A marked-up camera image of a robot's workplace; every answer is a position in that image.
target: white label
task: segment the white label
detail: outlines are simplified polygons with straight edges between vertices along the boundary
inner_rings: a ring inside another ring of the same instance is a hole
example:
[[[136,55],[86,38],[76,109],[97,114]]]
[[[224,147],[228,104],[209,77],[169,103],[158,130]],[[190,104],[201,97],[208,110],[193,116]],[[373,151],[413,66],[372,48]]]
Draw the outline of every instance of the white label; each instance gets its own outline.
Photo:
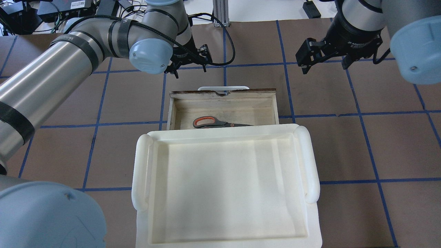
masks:
[[[86,1],[77,1],[71,3],[71,9],[84,8]]]

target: scissors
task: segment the scissors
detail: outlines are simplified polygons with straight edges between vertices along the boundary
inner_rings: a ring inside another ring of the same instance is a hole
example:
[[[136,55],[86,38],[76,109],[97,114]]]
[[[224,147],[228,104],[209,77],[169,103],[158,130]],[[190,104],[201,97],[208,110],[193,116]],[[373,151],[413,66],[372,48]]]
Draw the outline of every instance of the scissors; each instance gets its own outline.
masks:
[[[198,125],[198,122],[202,120],[209,120],[210,122]],[[228,123],[226,121],[220,121],[214,116],[202,116],[196,118],[193,121],[194,128],[228,128],[228,127],[244,127],[244,126],[252,126],[252,125]]]

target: white plastic handle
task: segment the white plastic handle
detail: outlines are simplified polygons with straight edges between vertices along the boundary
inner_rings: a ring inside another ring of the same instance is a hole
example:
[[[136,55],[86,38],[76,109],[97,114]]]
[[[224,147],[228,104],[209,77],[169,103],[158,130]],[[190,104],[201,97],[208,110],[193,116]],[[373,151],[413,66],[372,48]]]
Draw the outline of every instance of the white plastic handle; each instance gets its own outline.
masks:
[[[224,92],[225,90],[249,90],[247,86],[202,86],[198,90],[214,90],[216,92]]]
[[[308,129],[303,126],[299,126],[294,130],[294,136],[299,139],[303,163],[305,165],[307,184],[305,201],[313,204],[318,201],[318,197],[320,196],[320,181],[318,179],[314,152],[312,150],[311,136],[309,135]]]
[[[148,134],[139,137],[136,143],[135,167],[133,169],[132,203],[137,211],[147,211],[149,192],[147,192],[147,166],[153,159],[153,138]]]

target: scissors handle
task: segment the scissors handle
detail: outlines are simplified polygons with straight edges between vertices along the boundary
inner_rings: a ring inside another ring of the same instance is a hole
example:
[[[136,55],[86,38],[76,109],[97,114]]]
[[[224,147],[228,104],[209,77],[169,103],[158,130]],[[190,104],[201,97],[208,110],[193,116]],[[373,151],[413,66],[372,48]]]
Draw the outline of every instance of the scissors handle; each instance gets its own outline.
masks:
[[[204,122],[203,124],[198,124],[202,120],[209,120],[208,123]],[[224,126],[227,122],[220,121],[214,116],[202,116],[193,121],[194,128],[207,128],[207,127],[217,127]]]

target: white floor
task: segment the white floor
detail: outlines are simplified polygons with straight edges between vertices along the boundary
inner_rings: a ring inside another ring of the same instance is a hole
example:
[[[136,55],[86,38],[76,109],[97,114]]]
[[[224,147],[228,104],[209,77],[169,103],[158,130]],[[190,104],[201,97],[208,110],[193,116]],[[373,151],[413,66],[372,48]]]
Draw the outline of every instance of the white floor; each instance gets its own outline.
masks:
[[[313,0],[322,18],[334,17],[337,13],[334,2],[320,2]],[[304,0],[228,0],[228,16],[231,22],[260,22],[273,20],[307,19],[302,6]],[[196,14],[200,12],[212,13],[212,0],[186,0],[184,2],[187,13]],[[132,15],[136,20],[141,17]],[[204,20],[194,19],[194,24],[209,23]],[[53,23],[42,23],[36,31],[53,28]]]

